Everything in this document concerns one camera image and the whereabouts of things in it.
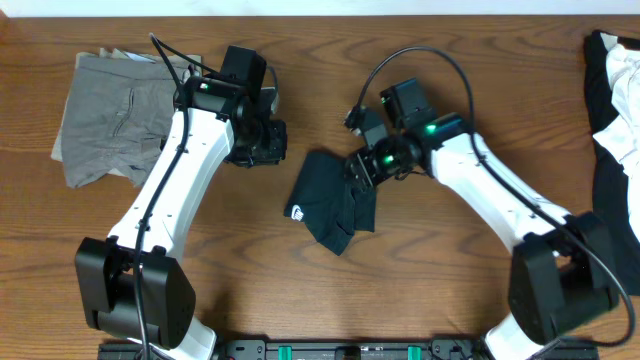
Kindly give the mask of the dark navy t-shirt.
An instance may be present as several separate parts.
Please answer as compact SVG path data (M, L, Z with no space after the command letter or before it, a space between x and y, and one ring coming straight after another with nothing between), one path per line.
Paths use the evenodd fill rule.
M345 160L325 151L307 154L284 208L314 239L341 255L357 231L375 230L377 193L345 178Z

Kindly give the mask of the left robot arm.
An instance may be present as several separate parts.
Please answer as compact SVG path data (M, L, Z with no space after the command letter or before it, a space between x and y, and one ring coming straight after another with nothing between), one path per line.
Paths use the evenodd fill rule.
M225 163L276 165L286 125L273 119L277 86L262 76L192 76L174 97L169 138L137 198L106 239L85 238L74 259L89 327L134 342L134 359L209 359L217 335L194 314L181 267L189 228Z

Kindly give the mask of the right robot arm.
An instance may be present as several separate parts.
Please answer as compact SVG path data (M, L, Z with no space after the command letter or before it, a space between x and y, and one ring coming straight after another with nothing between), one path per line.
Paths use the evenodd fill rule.
M510 312L484 336L475 358L597 358L600 342L570 333L626 296L603 221L591 212L573 215L541 196L455 113L420 114L392 134L377 113L356 109L345 125L365 141L346 165L355 184L374 189L421 168L463 199L509 251Z

